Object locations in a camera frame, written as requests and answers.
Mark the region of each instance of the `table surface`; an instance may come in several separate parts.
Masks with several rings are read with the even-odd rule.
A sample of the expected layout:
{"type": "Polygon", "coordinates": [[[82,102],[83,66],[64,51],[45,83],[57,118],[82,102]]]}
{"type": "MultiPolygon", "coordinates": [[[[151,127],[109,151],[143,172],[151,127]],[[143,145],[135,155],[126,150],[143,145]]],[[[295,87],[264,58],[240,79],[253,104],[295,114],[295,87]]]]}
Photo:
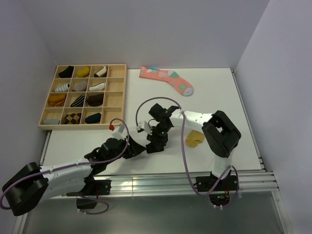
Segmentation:
{"type": "MultiPolygon", "coordinates": [[[[141,145],[146,145],[146,133],[135,130],[135,113],[138,106],[153,97],[169,97],[183,109],[200,113],[224,111],[242,134],[233,155],[233,165],[238,170],[260,170],[260,162],[254,146],[246,116],[229,68],[175,69],[193,87],[194,93],[185,97],[165,82],[139,78],[139,69],[128,70],[125,121],[130,135],[141,145]]],[[[146,103],[138,114],[138,121],[149,120],[149,109],[155,103],[169,108],[174,103],[168,100],[153,100],[146,103]]],[[[184,138],[191,132],[185,129],[184,138]]],[[[180,128],[169,131],[165,151],[148,155],[143,152],[132,159],[119,159],[111,163],[99,175],[142,175],[185,172],[180,144],[180,128]]],[[[111,137],[109,130],[53,130],[47,146],[44,166],[63,164],[82,158],[111,137]]],[[[214,154],[205,141],[195,148],[185,146],[190,172],[209,172],[213,168],[214,154]]]]}

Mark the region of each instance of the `wooden organizer box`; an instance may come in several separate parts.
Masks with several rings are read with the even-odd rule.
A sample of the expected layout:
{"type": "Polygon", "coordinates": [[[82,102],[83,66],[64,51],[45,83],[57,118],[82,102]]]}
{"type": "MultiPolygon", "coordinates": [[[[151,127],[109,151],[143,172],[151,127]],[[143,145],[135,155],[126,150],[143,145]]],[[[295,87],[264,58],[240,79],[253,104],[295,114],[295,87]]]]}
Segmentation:
{"type": "Polygon", "coordinates": [[[71,78],[59,78],[59,73],[64,71],[68,65],[58,66],[54,74],[53,82],[51,84],[49,95],[40,118],[39,127],[44,130],[74,130],[74,129],[108,129],[110,121],[113,118],[123,118],[124,102],[125,102],[125,87],[127,66],[125,64],[114,65],[72,65],[74,71],[71,78]],[[83,69],[85,66],[90,68],[90,74],[84,78],[77,77],[77,71],[83,69]],[[107,73],[104,77],[95,78],[94,74],[101,70],[103,66],[107,67],[107,73]],[[73,88],[80,82],[85,80],[88,83],[85,92],[74,92],[73,88]],[[105,82],[105,89],[102,91],[91,92],[89,87],[99,83],[105,82]],[[55,89],[69,83],[69,90],[67,92],[55,92],[55,89]],[[66,94],[64,106],[50,106],[48,98],[51,95],[66,94]],[[104,94],[103,104],[98,107],[91,107],[88,105],[88,97],[97,94],[104,94]],[[70,107],[76,98],[84,95],[85,100],[83,107],[70,107]],[[71,113],[81,113],[80,124],[64,124],[64,117],[71,113]],[[100,123],[86,124],[85,118],[101,113],[100,123]],[[58,119],[58,125],[46,125],[43,122],[46,119],[58,119]]]}

